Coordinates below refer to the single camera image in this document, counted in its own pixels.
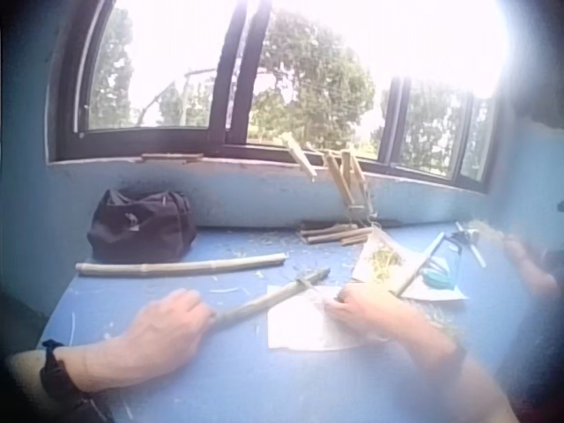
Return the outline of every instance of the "right hand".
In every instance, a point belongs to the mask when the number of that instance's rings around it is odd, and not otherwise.
[[[348,283],[339,294],[342,301],[328,301],[325,310],[361,332],[380,334],[406,341],[412,330],[427,319],[416,308],[401,301],[382,286]]]
[[[509,259],[515,264],[521,263],[528,256],[525,246],[513,236],[509,236],[503,241],[503,248]]]

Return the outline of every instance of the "table surface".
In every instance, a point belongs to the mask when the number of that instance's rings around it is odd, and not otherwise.
[[[414,251],[454,225],[409,226],[387,231]],[[490,372],[500,368],[531,302],[514,267],[499,248],[481,240],[482,269],[464,249],[457,283],[470,297],[462,306],[441,307],[461,329],[464,343]],[[236,273],[174,278],[76,276],[59,301],[41,341],[73,345],[120,334],[148,301],[174,289],[198,290],[212,308],[230,308],[285,285],[306,270],[330,267],[327,285],[351,276],[361,246],[306,245],[293,232],[202,231],[186,260],[286,252],[284,266]],[[244,287],[233,293],[212,289]],[[115,420],[206,422],[418,421],[399,403],[400,382],[415,372],[395,343],[338,352],[269,350],[266,314],[208,336],[188,366],[172,375],[108,392]]]

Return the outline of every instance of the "glass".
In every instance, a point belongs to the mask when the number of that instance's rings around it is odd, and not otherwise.
[[[399,163],[404,167],[447,176],[452,152],[460,140],[464,92],[449,85],[412,81]]]
[[[475,181],[482,181],[494,126],[494,99],[476,99],[470,122],[460,173]]]
[[[235,0],[117,0],[102,36],[89,129],[207,127]]]
[[[273,1],[254,86],[248,143],[378,155],[391,73],[378,4]]]

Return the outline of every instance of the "wall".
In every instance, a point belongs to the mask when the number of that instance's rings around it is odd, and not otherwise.
[[[70,0],[28,2],[7,27],[2,139],[2,275],[5,291],[49,314],[89,255],[85,234],[107,188],[134,185],[188,195],[201,226],[293,226],[338,219],[345,210],[327,174],[312,185],[296,166],[207,160],[193,165],[127,160],[48,165],[45,103],[56,36]],[[371,176],[382,218],[421,223],[483,216],[487,197],[420,182]]]
[[[499,223],[539,246],[564,249],[564,130],[521,121]]]

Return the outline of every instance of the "white paper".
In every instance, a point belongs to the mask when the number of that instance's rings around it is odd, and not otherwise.
[[[405,247],[400,246],[393,241],[382,229],[375,228],[368,237],[368,241],[364,244],[364,248],[360,252],[359,261],[354,266],[352,278],[360,282],[373,282],[373,265],[371,257],[378,249],[383,246],[393,248],[401,257],[404,263],[417,260],[420,253],[416,253]],[[442,267],[448,269],[446,261],[440,257],[434,257],[434,261],[438,262]],[[390,266],[390,280],[386,284],[388,289],[393,289],[396,284],[401,283],[406,272],[405,266]],[[427,286],[421,276],[413,280],[412,284],[404,291],[402,298],[417,301],[458,301],[468,300],[458,286],[455,289],[435,289]]]
[[[268,293],[279,286],[268,286]],[[331,351],[365,343],[362,336],[325,314],[323,299],[333,299],[340,286],[318,286],[281,302],[268,312],[269,348]]]

